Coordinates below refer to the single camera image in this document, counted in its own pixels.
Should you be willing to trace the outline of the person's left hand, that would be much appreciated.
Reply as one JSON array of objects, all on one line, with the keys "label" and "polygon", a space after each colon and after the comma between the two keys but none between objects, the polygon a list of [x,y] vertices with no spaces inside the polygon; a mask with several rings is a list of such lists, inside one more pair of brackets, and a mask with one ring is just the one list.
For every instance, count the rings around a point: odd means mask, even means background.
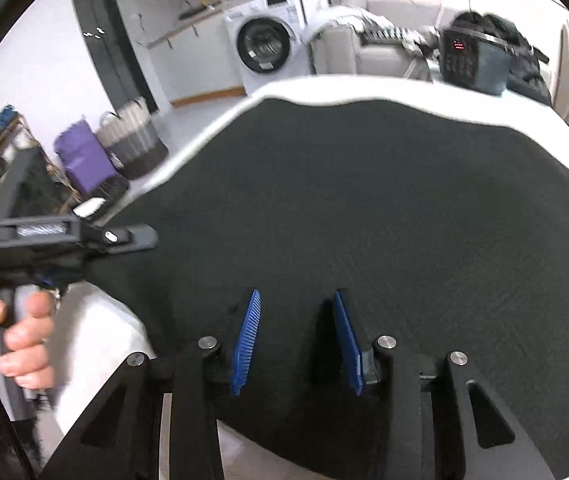
[{"label": "person's left hand", "polygon": [[[0,356],[0,373],[28,390],[47,390],[56,383],[46,340],[54,330],[53,309],[56,300],[45,290],[26,298],[25,318],[4,332],[7,351]],[[0,300],[0,324],[7,306]]]}]

